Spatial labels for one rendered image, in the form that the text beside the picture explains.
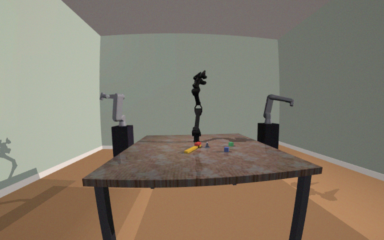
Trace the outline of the yellow bar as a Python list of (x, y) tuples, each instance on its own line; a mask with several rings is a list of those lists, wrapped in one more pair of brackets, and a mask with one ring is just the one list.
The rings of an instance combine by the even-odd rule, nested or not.
[(187, 153), (187, 154), (188, 154), (188, 153), (190, 153), (190, 152), (192, 152), (192, 151), (198, 149), (198, 148), (201, 147), (201, 146), (202, 146), (201, 142), (196, 142), (196, 143), (194, 144), (193, 147), (191, 147), (191, 148), (185, 150), (184, 153)]

